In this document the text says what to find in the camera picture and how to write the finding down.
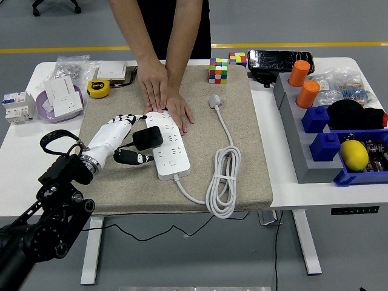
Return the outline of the person's left hand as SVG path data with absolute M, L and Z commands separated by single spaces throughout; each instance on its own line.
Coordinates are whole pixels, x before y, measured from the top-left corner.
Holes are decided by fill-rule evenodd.
M 175 91 L 168 91 L 166 107 L 173 121 L 178 126 L 181 136 L 188 132 L 187 123 L 195 123 L 194 115 L 185 99 Z

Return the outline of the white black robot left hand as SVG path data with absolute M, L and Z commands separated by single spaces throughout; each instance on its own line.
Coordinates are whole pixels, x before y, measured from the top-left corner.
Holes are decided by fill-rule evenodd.
M 152 156 L 130 150 L 120 150 L 124 138 L 130 133 L 132 125 L 140 119 L 146 119 L 146 115 L 118 115 L 108 123 L 101 126 L 93 137 L 80 159 L 91 170 L 97 173 L 105 166 L 108 157 L 113 156 L 114 160 L 121 164 L 140 165 L 153 161 Z

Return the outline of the person's right hand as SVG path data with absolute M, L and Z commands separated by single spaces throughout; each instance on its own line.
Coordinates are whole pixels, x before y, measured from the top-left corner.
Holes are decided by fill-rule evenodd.
M 159 112 L 167 103 L 167 70 L 159 60 L 138 61 L 138 81 L 145 102 L 144 113 Z

